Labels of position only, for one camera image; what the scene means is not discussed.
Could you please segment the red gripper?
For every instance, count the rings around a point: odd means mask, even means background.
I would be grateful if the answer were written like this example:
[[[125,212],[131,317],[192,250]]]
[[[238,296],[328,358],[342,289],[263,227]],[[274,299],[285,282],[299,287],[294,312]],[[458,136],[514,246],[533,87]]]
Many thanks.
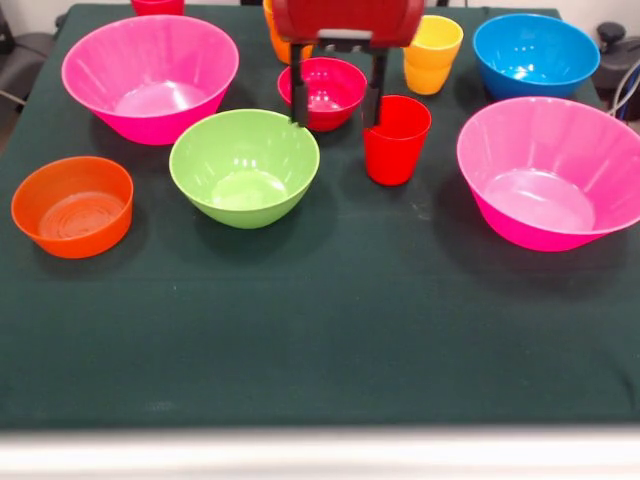
[[[302,76],[304,45],[330,40],[360,43],[370,50],[372,71],[361,110],[363,126],[379,124],[385,84],[387,48],[411,43],[421,21],[423,1],[274,1],[272,11],[278,34],[290,45],[291,121],[309,123],[308,89]]]

